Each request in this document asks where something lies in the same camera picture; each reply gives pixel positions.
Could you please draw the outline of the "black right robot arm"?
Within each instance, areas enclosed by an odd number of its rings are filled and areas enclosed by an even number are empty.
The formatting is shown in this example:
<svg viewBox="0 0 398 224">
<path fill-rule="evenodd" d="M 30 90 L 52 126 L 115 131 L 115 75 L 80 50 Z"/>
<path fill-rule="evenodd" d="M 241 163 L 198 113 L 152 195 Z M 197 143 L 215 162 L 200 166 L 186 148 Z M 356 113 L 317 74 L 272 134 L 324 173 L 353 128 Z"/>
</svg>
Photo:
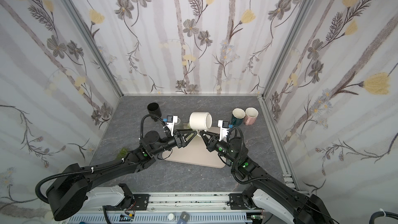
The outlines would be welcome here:
<svg viewBox="0 0 398 224">
<path fill-rule="evenodd" d="M 272 177 L 248 156 L 243 132 L 238 127 L 221 139 L 216 133 L 200 131 L 208 151 L 216 151 L 231 163 L 231 174 L 242 185 L 245 207 L 261 208 L 286 224 L 335 224 L 323 201 L 307 196 Z"/>
</svg>

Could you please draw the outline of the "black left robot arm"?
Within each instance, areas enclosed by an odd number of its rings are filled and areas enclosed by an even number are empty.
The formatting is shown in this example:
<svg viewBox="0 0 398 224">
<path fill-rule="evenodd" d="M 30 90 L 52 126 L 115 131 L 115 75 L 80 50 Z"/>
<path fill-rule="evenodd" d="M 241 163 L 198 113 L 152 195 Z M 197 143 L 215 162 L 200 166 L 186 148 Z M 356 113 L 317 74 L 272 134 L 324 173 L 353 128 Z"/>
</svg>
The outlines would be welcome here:
<svg viewBox="0 0 398 224">
<path fill-rule="evenodd" d="M 100 165 L 80 167 L 75 163 L 62 173 L 46 177 L 35 186 L 36 196 L 50 205 L 56 221 L 65 220 L 79 212 L 89 201 L 88 192 L 97 186 L 123 175 L 133 174 L 149 168 L 157 155 L 174 147 L 186 147 L 197 132 L 192 129 L 170 129 L 164 121 L 160 124 L 166 136 L 160 138 L 158 132 L 144 133 L 144 122 L 140 123 L 140 144 L 119 160 Z"/>
</svg>

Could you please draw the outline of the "black mug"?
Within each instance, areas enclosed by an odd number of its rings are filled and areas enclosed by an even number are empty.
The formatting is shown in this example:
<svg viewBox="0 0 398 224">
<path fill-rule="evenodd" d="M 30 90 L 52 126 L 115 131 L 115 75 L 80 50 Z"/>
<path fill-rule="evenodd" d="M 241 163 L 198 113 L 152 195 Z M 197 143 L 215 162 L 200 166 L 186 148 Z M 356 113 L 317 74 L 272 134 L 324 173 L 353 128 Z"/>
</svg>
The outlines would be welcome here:
<svg viewBox="0 0 398 224">
<path fill-rule="evenodd" d="M 152 102 L 152 103 L 148 104 L 147 111 L 149 114 L 156 115 L 159 118 L 162 117 L 162 112 L 161 112 L 160 106 L 156 102 Z"/>
</svg>

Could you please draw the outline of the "white mug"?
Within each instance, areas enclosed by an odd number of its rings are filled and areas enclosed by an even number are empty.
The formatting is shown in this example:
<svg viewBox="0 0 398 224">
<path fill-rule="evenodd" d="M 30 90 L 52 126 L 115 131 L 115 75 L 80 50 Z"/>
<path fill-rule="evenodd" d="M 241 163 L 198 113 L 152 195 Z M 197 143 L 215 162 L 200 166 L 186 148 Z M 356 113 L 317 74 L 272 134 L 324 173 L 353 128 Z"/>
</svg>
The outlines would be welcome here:
<svg viewBox="0 0 398 224">
<path fill-rule="evenodd" d="M 208 131 L 211 128 L 212 116 L 208 112 L 193 112 L 190 115 L 189 126 L 199 135 L 201 131 Z"/>
</svg>

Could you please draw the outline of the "dark green mug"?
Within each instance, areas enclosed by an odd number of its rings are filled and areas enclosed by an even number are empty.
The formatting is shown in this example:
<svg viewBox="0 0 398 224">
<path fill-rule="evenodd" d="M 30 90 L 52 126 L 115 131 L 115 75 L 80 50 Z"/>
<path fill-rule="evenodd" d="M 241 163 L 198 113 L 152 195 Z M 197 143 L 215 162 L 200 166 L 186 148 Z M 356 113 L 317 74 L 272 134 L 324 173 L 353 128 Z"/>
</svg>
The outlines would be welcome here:
<svg viewBox="0 0 398 224">
<path fill-rule="evenodd" d="M 245 117 L 246 113 L 243 109 L 235 108 L 232 111 L 231 125 L 236 127 L 240 126 L 243 123 Z"/>
</svg>

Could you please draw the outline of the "pink mug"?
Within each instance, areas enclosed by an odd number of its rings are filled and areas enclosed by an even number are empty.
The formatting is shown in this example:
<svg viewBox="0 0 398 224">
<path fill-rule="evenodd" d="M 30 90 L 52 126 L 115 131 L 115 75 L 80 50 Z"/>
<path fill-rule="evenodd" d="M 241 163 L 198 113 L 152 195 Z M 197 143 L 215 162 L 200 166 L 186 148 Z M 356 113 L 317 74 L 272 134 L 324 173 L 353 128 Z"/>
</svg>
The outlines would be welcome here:
<svg viewBox="0 0 398 224">
<path fill-rule="evenodd" d="M 257 120 L 259 115 L 259 112 L 256 108 L 254 107 L 249 107 L 245 110 L 245 118 L 244 118 L 244 124 L 245 125 L 253 125 L 255 121 Z"/>
</svg>

